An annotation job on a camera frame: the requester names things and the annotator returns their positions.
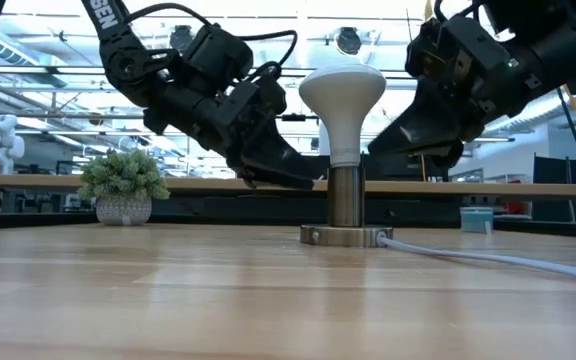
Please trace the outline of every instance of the teal container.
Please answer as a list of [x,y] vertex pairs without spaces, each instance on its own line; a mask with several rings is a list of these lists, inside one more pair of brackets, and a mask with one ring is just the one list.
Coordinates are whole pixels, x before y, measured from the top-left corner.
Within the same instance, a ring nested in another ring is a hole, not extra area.
[[462,207],[461,231],[487,234],[492,232],[493,219],[491,207]]

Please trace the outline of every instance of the potted plant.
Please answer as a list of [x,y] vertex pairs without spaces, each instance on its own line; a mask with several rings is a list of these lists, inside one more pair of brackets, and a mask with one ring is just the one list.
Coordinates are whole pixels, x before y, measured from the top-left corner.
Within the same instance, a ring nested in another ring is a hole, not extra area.
[[141,225],[152,212],[152,199],[170,193],[155,159],[143,151],[111,152],[82,167],[82,199],[97,200],[97,219],[106,225]]

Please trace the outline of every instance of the white cable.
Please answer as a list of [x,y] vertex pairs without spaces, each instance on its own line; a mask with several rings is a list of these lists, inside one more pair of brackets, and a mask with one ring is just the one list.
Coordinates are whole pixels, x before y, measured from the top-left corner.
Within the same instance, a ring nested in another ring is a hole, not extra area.
[[498,261],[507,264],[513,265],[520,265],[520,266],[527,266],[535,269],[552,271],[568,276],[576,277],[576,267],[568,266],[568,265],[561,265],[555,263],[549,263],[546,261],[539,261],[539,260],[531,260],[531,259],[523,259],[514,256],[504,256],[504,255],[487,255],[487,254],[474,254],[474,253],[466,253],[466,252],[459,252],[459,251],[447,251],[447,250],[433,250],[428,248],[423,248],[419,246],[413,246],[404,244],[399,241],[395,241],[392,239],[388,239],[387,237],[380,237],[378,242],[383,246],[393,247],[399,250],[415,253],[415,254],[422,254],[422,255],[430,255],[430,256],[446,256],[446,257],[456,257],[456,258],[466,258],[466,259],[475,259],[475,260],[489,260],[489,261]]

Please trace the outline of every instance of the green plant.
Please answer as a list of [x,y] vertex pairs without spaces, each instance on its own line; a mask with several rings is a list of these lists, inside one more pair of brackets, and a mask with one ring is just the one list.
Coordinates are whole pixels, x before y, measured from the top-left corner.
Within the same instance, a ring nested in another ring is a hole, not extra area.
[[84,186],[79,189],[82,199],[116,196],[167,199],[170,195],[155,159],[143,151],[112,152],[107,158],[93,159],[82,170]]

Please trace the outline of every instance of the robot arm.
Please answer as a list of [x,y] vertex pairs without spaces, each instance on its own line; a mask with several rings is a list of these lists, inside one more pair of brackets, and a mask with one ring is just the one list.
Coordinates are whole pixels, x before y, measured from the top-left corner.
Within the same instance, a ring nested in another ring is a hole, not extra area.
[[312,188],[318,175],[277,131],[275,116],[286,109],[285,92],[277,83],[279,66],[254,82],[245,79],[252,50],[207,22],[183,55],[175,49],[149,50],[130,26],[138,15],[129,14],[121,0],[82,3],[97,30],[108,81],[145,108],[147,128],[162,134],[168,125],[176,127],[224,156],[252,187]]
[[[474,19],[483,5],[499,33],[497,42]],[[519,114],[533,99],[568,84],[576,93],[576,1],[473,0],[446,19],[441,0],[437,18],[421,26],[408,45],[406,71],[417,79],[413,103],[369,145],[370,153],[431,154],[452,167],[463,142],[484,126]]]

